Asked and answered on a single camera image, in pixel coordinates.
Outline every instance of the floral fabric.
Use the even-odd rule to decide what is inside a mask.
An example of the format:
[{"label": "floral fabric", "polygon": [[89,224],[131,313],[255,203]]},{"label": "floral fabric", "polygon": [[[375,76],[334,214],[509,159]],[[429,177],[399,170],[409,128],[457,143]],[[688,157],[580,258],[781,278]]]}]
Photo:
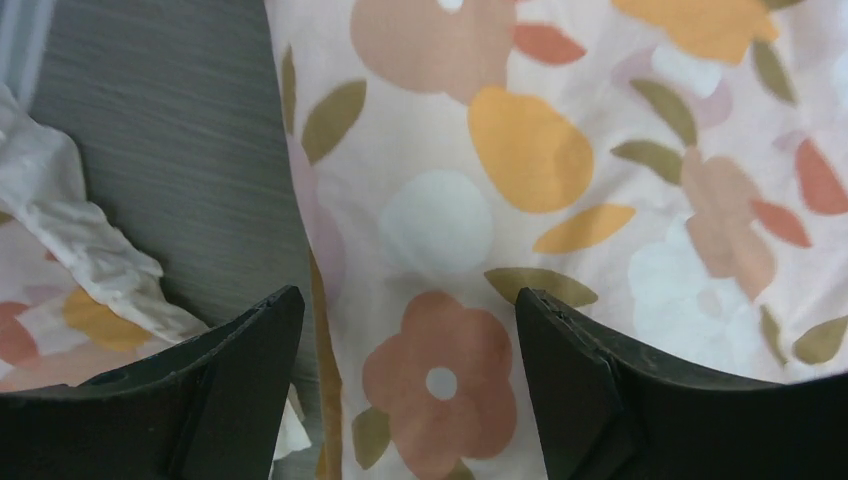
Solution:
[{"label": "floral fabric", "polygon": [[731,373],[848,366],[845,2],[265,5],[322,478],[545,478],[525,286]]}]

